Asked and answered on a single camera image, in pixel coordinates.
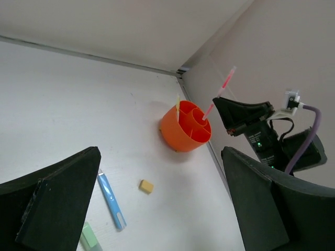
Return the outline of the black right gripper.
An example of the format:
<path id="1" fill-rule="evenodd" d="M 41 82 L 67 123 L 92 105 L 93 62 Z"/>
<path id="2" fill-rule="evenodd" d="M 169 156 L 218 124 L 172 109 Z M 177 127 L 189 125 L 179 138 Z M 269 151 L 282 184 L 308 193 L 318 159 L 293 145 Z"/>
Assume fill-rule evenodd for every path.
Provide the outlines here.
<path id="1" fill-rule="evenodd" d="M 284 171 L 289 160 L 277 132 L 266 120 L 272 115 L 269 101 L 246 104 L 219 97 L 213 102 L 230 136 L 244 135 L 261 163 Z"/>

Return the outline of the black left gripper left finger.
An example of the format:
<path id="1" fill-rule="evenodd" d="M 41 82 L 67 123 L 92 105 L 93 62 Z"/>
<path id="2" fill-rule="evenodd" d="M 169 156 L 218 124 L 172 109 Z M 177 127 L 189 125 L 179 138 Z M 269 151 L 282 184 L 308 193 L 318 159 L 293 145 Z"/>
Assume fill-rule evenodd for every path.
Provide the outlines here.
<path id="1" fill-rule="evenodd" d="M 88 147 L 1 184 L 1 250 L 76 250 L 101 153 Z"/>

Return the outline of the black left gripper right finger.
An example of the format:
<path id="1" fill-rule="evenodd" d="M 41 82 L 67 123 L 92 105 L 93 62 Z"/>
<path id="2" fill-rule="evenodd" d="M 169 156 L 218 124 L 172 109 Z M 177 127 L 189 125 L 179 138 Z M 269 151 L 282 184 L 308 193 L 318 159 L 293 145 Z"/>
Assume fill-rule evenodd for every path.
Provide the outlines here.
<path id="1" fill-rule="evenodd" d="M 246 250 L 334 250 L 334 189 L 221 152 Z"/>

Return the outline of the pink highlighter pen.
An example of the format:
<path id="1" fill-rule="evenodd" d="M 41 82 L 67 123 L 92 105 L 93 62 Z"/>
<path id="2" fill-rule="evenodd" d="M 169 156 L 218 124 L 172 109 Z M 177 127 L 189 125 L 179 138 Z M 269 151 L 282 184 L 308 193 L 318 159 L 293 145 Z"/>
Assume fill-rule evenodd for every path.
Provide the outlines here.
<path id="1" fill-rule="evenodd" d="M 220 87 L 220 89 L 219 89 L 219 91 L 218 91 L 218 93 L 216 95 L 216 98 L 219 98 L 223 94 L 223 92 L 225 91 L 228 83 L 230 82 L 231 78 L 233 77 L 235 71 L 236 71 L 236 67 L 234 66 L 231 69 L 231 71 L 229 72 L 229 74 L 228 74 L 227 78 L 225 79 L 223 85 Z M 210 106 L 209 106 L 209 108 L 207 109 L 207 111 L 205 112 L 205 114 L 203 116 L 203 120 L 204 121 L 208 118 L 208 116 L 211 113 L 213 107 L 214 107 L 214 102 L 212 101 L 211 104 L 210 104 Z"/>

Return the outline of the thin yellow highlighter pen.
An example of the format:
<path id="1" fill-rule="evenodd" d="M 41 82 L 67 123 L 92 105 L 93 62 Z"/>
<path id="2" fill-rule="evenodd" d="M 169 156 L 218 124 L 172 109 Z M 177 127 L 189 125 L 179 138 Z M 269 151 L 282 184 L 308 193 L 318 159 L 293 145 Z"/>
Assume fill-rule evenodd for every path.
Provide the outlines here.
<path id="1" fill-rule="evenodd" d="M 177 122 L 179 122 L 179 119 L 180 119 L 180 102 L 181 102 L 180 95 L 177 94 L 177 101 L 175 105 Z"/>

